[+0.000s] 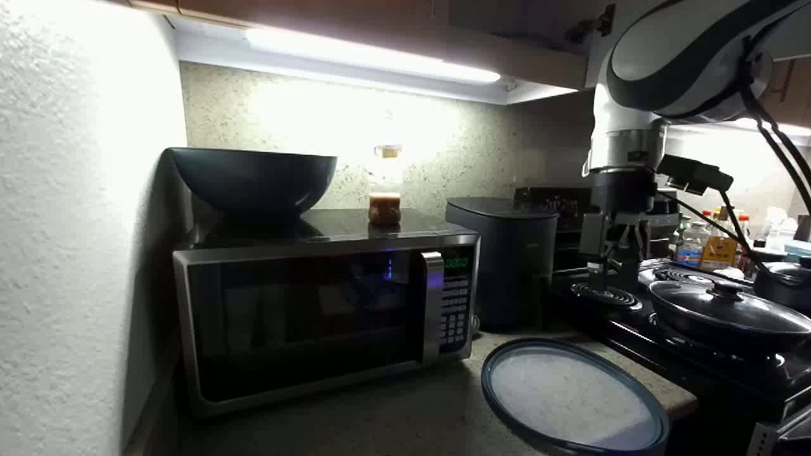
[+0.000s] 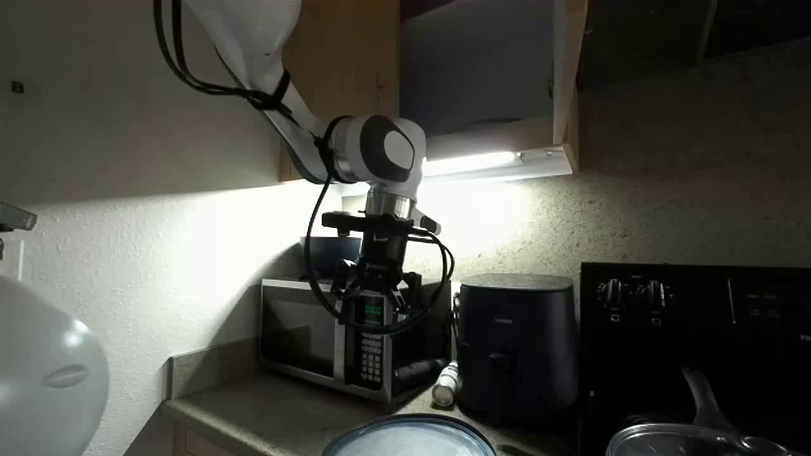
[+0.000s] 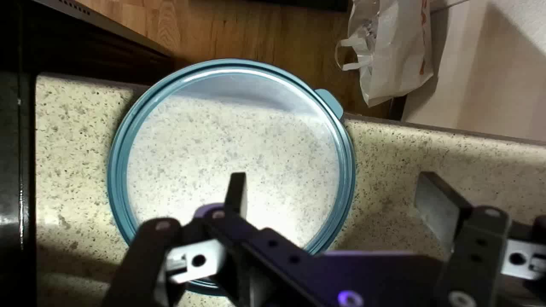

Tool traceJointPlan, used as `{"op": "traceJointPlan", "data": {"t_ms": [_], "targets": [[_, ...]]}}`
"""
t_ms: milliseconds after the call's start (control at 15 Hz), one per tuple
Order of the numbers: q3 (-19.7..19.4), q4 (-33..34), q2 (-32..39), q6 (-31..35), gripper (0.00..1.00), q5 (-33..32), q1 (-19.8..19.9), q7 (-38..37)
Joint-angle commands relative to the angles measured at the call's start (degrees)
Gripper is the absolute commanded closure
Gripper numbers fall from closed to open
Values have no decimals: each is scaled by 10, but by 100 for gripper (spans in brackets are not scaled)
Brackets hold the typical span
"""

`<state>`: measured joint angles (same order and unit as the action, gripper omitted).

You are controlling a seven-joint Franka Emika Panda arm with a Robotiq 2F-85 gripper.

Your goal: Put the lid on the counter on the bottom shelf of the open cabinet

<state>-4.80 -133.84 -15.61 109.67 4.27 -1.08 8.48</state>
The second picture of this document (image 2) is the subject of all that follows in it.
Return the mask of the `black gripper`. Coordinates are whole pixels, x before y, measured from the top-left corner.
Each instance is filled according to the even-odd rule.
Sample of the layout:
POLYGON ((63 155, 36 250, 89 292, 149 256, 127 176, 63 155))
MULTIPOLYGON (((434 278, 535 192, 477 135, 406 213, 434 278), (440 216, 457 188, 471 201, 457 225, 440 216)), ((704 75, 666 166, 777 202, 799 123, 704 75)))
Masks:
POLYGON ((378 296, 396 318, 396 313, 406 306, 402 288, 414 287, 414 278, 402 271, 406 242, 411 232, 346 230, 340 235, 349 232, 359 232, 363 249, 357 261, 346 261, 331 275, 330 293, 334 298, 334 316, 346 321, 354 304, 359 304, 365 296, 378 296))

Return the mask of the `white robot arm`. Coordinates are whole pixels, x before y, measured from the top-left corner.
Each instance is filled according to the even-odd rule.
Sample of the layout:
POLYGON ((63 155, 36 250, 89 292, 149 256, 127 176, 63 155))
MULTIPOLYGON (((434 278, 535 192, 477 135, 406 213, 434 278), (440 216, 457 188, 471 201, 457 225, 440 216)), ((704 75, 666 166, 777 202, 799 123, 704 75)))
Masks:
POLYGON ((321 189, 331 182, 367 182, 367 213, 326 213, 324 222, 337 230, 359 230, 363 254, 341 265, 331 292, 318 288, 311 261, 311 232, 305 232, 310 287, 326 313, 340 323, 363 330, 349 318, 349 304, 363 293, 406 308, 406 323, 417 321, 426 306, 402 301, 402 288, 421 284, 417 273, 402 271, 406 245, 421 228, 416 192, 424 176, 426 135, 411 119, 379 113, 334 116, 321 121, 301 98, 283 65, 283 47, 301 13, 301 0, 171 0, 171 40, 159 40, 171 70, 208 97, 244 98, 287 141, 294 166, 321 189), (208 32, 232 87, 198 78, 183 45, 183 13, 191 9, 208 32))

